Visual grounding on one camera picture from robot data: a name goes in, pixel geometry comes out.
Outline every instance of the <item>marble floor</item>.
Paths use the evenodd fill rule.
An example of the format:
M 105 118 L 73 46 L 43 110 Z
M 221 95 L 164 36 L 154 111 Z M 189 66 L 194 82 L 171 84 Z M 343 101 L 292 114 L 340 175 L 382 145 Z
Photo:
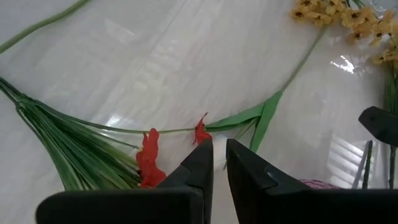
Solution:
M 75 0 L 2 0 L 0 43 Z M 294 0 L 95 0 L 0 56 L 0 76 L 66 114 L 129 129 L 194 127 L 270 97 L 318 29 L 289 17 Z M 372 1 L 378 12 L 395 0 Z M 329 28 L 284 93 L 258 154 L 298 179 L 361 186 L 365 143 L 358 122 L 382 106 L 375 50 L 350 47 Z M 225 136 L 233 137 L 237 130 Z M 116 136 L 141 144 L 141 135 Z M 158 165 L 172 172 L 193 133 L 160 137 Z M 249 142 L 249 133 L 241 139 Z M 387 151 L 376 142 L 370 187 L 385 188 Z M 36 206 L 63 190 L 43 145 L 0 94 L 0 219 L 34 223 Z M 215 172 L 213 223 L 237 223 L 226 172 Z

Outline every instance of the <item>white tabletop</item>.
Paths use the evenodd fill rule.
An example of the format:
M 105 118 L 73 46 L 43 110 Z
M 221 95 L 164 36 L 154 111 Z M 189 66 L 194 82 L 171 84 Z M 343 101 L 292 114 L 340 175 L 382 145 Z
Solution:
M 0 43 L 73 2 L 2 0 Z M 194 127 L 206 112 L 209 123 L 264 101 L 288 79 L 318 33 L 291 20 L 293 2 L 92 1 L 2 54 L 0 76 L 88 121 Z M 394 0 L 381 2 L 394 6 Z M 382 106 L 384 74 L 367 63 L 374 53 L 367 44 L 350 47 L 347 34 L 329 29 L 284 93 L 258 154 L 295 178 L 352 188 L 365 143 L 374 139 L 358 116 Z M 141 135 L 116 137 L 142 141 Z M 63 187 L 47 151 L 3 94 L 0 142 L 0 219 L 34 223 L 36 206 Z M 159 167 L 172 172 L 192 142 L 192 132 L 161 135 Z M 386 187 L 387 151 L 380 146 L 373 153 L 374 188 Z M 228 189 L 226 172 L 217 171 L 213 223 L 237 223 Z

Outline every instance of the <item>green leaf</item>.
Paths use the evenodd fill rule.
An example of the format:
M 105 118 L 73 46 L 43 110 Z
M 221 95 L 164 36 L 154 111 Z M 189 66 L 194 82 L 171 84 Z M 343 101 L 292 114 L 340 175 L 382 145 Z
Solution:
M 260 121 L 256 126 L 256 130 L 254 131 L 253 138 L 251 139 L 250 142 L 250 150 L 252 150 L 253 152 L 257 152 L 260 143 L 267 132 L 269 122 L 271 121 L 272 117 L 275 114 L 275 110 L 277 108 L 278 102 L 282 94 L 283 94 L 282 90 L 278 91 L 265 102 L 265 106 L 262 111 Z
M 252 118 L 260 117 L 262 110 L 264 109 L 265 103 L 260 103 L 257 106 L 253 106 L 247 110 L 244 110 L 237 115 L 230 116 L 228 118 L 221 119 L 211 124 L 207 124 L 205 126 L 206 130 L 208 129 L 216 129 L 221 127 L 228 127 L 236 128 L 239 124 L 245 123 Z

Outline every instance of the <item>white marble surface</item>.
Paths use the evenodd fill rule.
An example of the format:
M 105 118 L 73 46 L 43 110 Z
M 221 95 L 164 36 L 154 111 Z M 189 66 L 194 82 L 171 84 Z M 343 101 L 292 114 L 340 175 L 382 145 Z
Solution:
M 2 0 L 0 42 L 73 0 Z M 385 0 L 393 6 L 394 0 Z M 270 97 L 317 35 L 289 17 L 293 1 L 95 0 L 0 56 L 0 75 L 57 110 L 123 128 L 186 128 Z M 333 27 L 287 89 L 259 155 L 299 179 L 351 188 L 366 141 L 358 116 L 381 106 L 383 74 L 366 44 L 348 47 Z M 236 131 L 224 133 L 233 136 Z M 140 135 L 118 138 L 134 144 Z M 249 136 L 242 138 L 247 143 Z M 170 173 L 193 133 L 160 137 Z M 0 94 L 0 219 L 34 223 L 36 206 L 62 191 L 50 157 Z M 386 155 L 373 154 L 371 187 L 386 186 Z M 215 173 L 213 223 L 237 223 L 228 181 Z

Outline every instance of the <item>red flower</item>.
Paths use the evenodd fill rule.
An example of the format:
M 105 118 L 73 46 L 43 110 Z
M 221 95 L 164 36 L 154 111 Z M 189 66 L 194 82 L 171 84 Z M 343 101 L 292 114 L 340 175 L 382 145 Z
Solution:
M 155 160 L 159 150 L 157 146 L 158 139 L 159 133 L 154 128 L 149 131 L 149 137 L 144 133 L 142 151 L 136 155 L 142 177 L 140 188 L 154 188 L 166 178 L 165 173 L 156 167 Z
M 206 115 L 207 113 L 205 113 L 205 115 L 201 117 L 201 120 L 195 127 L 195 140 L 192 144 L 195 144 L 196 142 L 200 144 L 202 141 L 206 139 L 213 139 L 212 136 L 209 133 L 206 133 L 205 131 L 205 124 L 203 124 L 203 118 L 205 118 Z

